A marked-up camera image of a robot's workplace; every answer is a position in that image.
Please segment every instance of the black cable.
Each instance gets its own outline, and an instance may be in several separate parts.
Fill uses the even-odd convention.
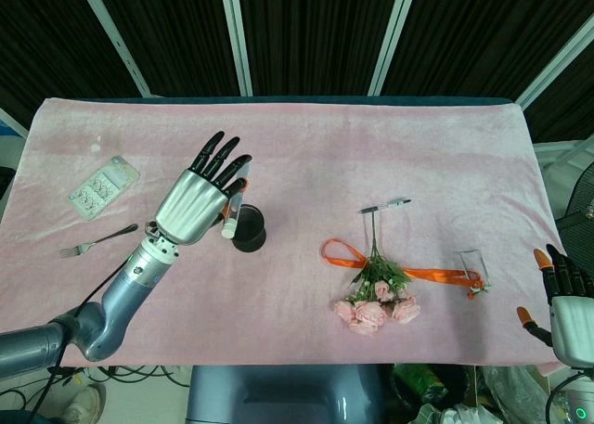
[[[165,374],[165,376],[167,377],[168,380],[170,380],[173,384],[175,385],[179,385],[180,387],[186,387],[187,389],[189,389],[189,385],[187,384],[182,384],[181,382],[176,381],[175,379],[172,378],[170,373],[167,373],[167,371],[165,370],[164,366],[160,366],[161,367],[161,371]]]
[[[37,382],[41,382],[42,380],[48,380],[48,379],[49,379],[49,377],[47,377],[47,378],[41,378],[41,379],[38,379],[38,380],[32,380],[31,382],[27,382],[26,384],[22,384],[22,385],[18,385],[16,387],[12,387],[11,389],[4,390],[3,392],[0,392],[0,396],[2,396],[6,392],[10,392],[11,390],[22,389],[23,387],[28,387],[30,385],[36,384]]]
[[[95,378],[93,378],[93,377],[91,376],[91,374],[89,373],[89,374],[87,375],[87,377],[88,377],[89,379],[91,379],[92,381],[94,381],[94,382],[101,382],[101,383],[102,383],[102,382],[107,382],[107,381],[108,381],[108,380],[110,380],[110,379],[113,379],[113,380],[115,380],[116,382],[121,382],[122,384],[137,384],[138,382],[142,382],[142,381],[143,381],[143,380],[145,380],[145,379],[152,378],[152,377],[154,376],[154,375],[153,375],[153,373],[154,373],[155,371],[157,371],[157,368],[159,368],[159,367],[158,367],[158,366],[155,366],[155,367],[152,369],[152,371],[151,371],[150,373],[147,373],[147,374],[146,374],[144,377],[142,377],[142,378],[140,378],[140,379],[134,379],[134,380],[118,379],[118,377],[115,377],[115,376],[111,375],[111,374],[108,372],[108,370],[106,370],[104,367],[102,367],[102,366],[98,366],[97,368],[98,368],[98,370],[99,370],[101,373],[103,373],[105,376],[107,376],[107,378],[106,378],[106,379],[95,379]]]
[[[130,375],[134,375],[134,374],[137,374],[137,375],[140,375],[140,376],[148,376],[150,378],[163,378],[163,377],[167,376],[165,374],[151,375],[150,373],[145,373],[145,372],[140,371],[144,367],[145,366],[142,366],[142,367],[137,368],[136,370],[134,370],[133,368],[130,368],[129,366],[118,366],[118,368],[123,368],[124,370],[129,371],[130,373],[123,373],[123,374],[117,374],[116,373],[115,375],[112,375],[112,376],[115,376],[116,378],[122,378],[124,376],[130,376]]]
[[[70,379],[70,378],[72,378],[73,376],[74,376],[74,375],[70,375],[70,376],[66,376],[66,377],[64,377],[64,378],[56,379],[55,381],[53,381],[53,382],[51,383],[50,387],[51,387],[52,385],[56,385],[56,384],[60,383],[60,382],[61,382],[61,381],[63,381],[63,380]],[[39,389],[37,392],[35,392],[35,393],[34,393],[34,394],[31,396],[31,398],[29,398],[29,399],[27,400],[27,402],[25,403],[25,405],[27,405],[28,403],[30,403],[30,402],[32,401],[32,399],[33,399],[35,396],[37,396],[37,395],[38,395],[38,394],[39,394],[39,393],[40,393],[40,392],[41,392],[41,391],[42,391],[44,388],[45,388],[45,386],[44,386],[44,387],[42,387],[41,389]]]
[[[129,373],[123,373],[122,375],[118,375],[118,376],[119,377],[130,376],[130,375],[134,375],[135,373],[140,373],[144,367],[145,366],[140,366],[139,368],[134,369],[134,368],[130,368],[129,366],[119,366],[119,368],[123,368],[124,370],[129,371]]]
[[[91,291],[91,293],[88,296],[86,296],[86,298],[81,302],[81,304],[78,305],[78,308],[74,312],[74,315],[73,315],[74,317],[78,317],[78,315],[83,310],[83,307],[91,300],[91,298],[95,294],[97,294],[97,292],[100,289],[102,289],[110,280],[112,280],[120,272],[120,270],[122,270],[122,268],[126,264],[126,262],[127,262],[127,260],[124,260],[122,262],[122,264],[120,264],[120,266],[117,267],[117,269],[115,271],[113,271],[109,276],[107,276],[107,278],[105,280],[103,280],[95,289],[93,289]],[[70,339],[71,339],[70,332],[66,332],[64,341],[62,343],[62,347],[60,348],[60,351],[58,354],[58,359],[56,360],[56,364],[54,365],[55,370],[52,372],[49,379],[47,380],[47,384],[44,386],[41,396],[37,400],[37,403],[35,403],[35,407],[32,409],[31,414],[29,415],[29,418],[27,419],[26,424],[32,424],[33,420],[35,419],[35,415],[39,411],[39,407],[41,407],[41,404],[43,403],[45,397],[47,396],[47,392],[49,392],[50,387],[55,383],[54,379],[56,378],[56,374],[57,374],[59,365],[62,363],[62,358],[64,357],[64,353],[66,352],[66,347],[68,346]]]
[[[20,396],[20,400],[22,401],[22,406],[20,407],[19,410],[25,409],[25,405],[27,404],[27,397],[22,392],[15,390],[15,389],[8,389],[8,390],[4,390],[3,392],[0,392],[0,396],[3,396],[7,393],[16,393],[18,396]]]
[[[561,389],[563,387],[565,387],[567,384],[570,384],[573,381],[575,381],[576,379],[580,379],[580,378],[584,377],[585,375],[586,375],[586,373],[580,372],[573,376],[570,376],[569,378],[564,380],[561,384],[559,384],[557,387],[555,387],[550,392],[549,398],[547,400],[547,405],[545,406],[545,419],[547,420],[547,424],[550,424],[550,406],[553,404],[553,399],[555,398],[557,393],[559,393],[561,391]]]

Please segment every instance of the pill blister pack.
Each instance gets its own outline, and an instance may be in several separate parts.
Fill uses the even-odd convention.
[[[92,220],[139,176],[140,173],[124,158],[113,157],[74,190],[68,199],[85,220]]]

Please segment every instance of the black pen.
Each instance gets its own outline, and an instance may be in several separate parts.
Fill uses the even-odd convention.
[[[357,213],[369,213],[369,212],[380,211],[382,209],[392,208],[394,206],[402,206],[403,204],[407,204],[410,201],[411,201],[410,199],[404,199],[402,197],[399,199],[391,199],[387,203],[378,204],[377,206],[371,206],[370,208],[365,208],[365,209],[362,209],[361,211],[357,211]]]

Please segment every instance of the fork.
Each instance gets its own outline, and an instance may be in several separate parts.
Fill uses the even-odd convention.
[[[101,243],[102,241],[109,240],[110,238],[122,236],[122,235],[128,234],[130,232],[134,232],[137,229],[138,229],[138,225],[136,223],[132,223],[131,225],[125,227],[121,231],[114,232],[113,234],[111,234],[111,235],[109,235],[107,237],[100,238],[99,240],[96,240],[94,242],[91,242],[91,243],[81,243],[78,246],[74,246],[72,248],[65,248],[63,250],[60,250],[59,256],[60,257],[64,257],[64,258],[66,258],[66,257],[76,257],[77,255],[81,255],[81,254],[84,254],[85,252],[89,251],[91,249],[91,247],[95,246],[97,243]]]

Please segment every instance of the pink tablecloth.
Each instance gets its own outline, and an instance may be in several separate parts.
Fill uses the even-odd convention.
[[[217,130],[251,153],[246,202],[265,215],[268,240],[236,251],[219,231],[182,248],[178,263],[104,364],[420,362],[542,364],[551,350],[520,326],[526,306],[548,324],[532,249],[559,246],[522,111],[490,107],[316,104],[127,105],[49,99],[37,112],[0,227],[0,331],[43,324],[76,305],[140,241],[140,231],[60,259],[58,250],[150,220],[169,187]],[[96,220],[68,194],[123,155],[140,180]],[[368,251],[357,209],[381,212],[380,244],[408,267],[459,268],[478,248],[491,292],[414,281],[421,315],[373,337],[330,309],[356,270],[320,258],[343,238]],[[75,347],[64,364],[87,364]]]

